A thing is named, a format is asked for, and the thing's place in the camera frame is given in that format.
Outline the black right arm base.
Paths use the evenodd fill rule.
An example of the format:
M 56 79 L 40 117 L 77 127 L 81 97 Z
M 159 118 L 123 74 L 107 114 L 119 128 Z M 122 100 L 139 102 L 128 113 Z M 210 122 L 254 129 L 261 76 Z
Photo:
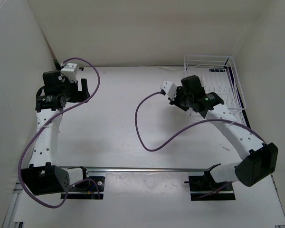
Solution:
M 236 200 L 231 182 L 216 183 L 210 171 L 220 164 L 206 169 L 202 176 L 191 175 L 184 184 L 189 185 L 191 201 L 229 201 Z

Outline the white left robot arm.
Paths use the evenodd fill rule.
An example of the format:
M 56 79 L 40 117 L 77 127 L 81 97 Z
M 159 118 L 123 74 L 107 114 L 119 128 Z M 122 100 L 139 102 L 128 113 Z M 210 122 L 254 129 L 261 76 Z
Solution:
M 36 94 L 37 127 L 42 130 L 34 145 L 28 168 L 21 169 L 21 176 L 33 195 L 66 192 L 74 184 L 79 190 L 90 185 L 86 168 L 69 170 L 58 165 L 57 141 L 62 111 L 66 103 L 80 103 L 90 94 L 87 80 L 82 79 L 78 90 L 77 70 L 54 70 L 43 73 L 44 86 Z

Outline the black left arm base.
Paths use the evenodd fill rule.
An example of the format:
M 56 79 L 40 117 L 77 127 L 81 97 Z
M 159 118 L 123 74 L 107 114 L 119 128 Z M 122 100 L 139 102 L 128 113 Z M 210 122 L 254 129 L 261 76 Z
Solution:
M 68 200 L 102 200 L 105 190 L 105 172 L 88 167 L 68 167 L 65 169 L 72 180 L 79 181 L 79 169 L 83 172 L 83 182 L 73 184 L 68 191 Z

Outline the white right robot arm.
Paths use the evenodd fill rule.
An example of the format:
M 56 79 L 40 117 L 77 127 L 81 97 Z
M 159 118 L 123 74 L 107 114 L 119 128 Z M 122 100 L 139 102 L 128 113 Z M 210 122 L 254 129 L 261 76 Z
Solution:
M 187 111 L 192 109 L 212 124 L 235 148 L 240 162 L 217 164 L 204 172 L 204 185 L 216 189 L 223 182 L 241 182 L 251 187 L 276 169 L 278 148 L 274 143 L 265 143 L 260 136 L 246 126 L 239 126 L 223 99 L 215 92 L 206 93 L 196 75 L 181 80 L 181 85 L 165 81 L 161 85 L 171 105 Z

